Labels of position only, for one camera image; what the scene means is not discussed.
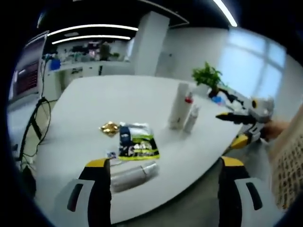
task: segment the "black ceiling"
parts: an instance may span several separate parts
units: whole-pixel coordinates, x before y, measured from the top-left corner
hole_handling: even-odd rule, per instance
[[[178,13],[189,21],[186,26],[228,28],[229,22],[213,0],[149,0]],[[39,31],[56,31],[62,28],[84,24],[116,24],[138,27],[140,18],[153,10],[169,16],[170,26],[184,23],[184,20],[158,7],[138,0],[82,0],[52,1],[46,7],[46,14]],[[291,0],[223,0],[234,16],[238,26],[265,35],[285,46],[291,56],[303,65],[303,21],[300,2]],[[123,29],[102,29],[108,35],[133,37],[134,31]],[[98,29],[85,29],[80,35],[99,35]],[[52,37],[52,41],[61,37]]]

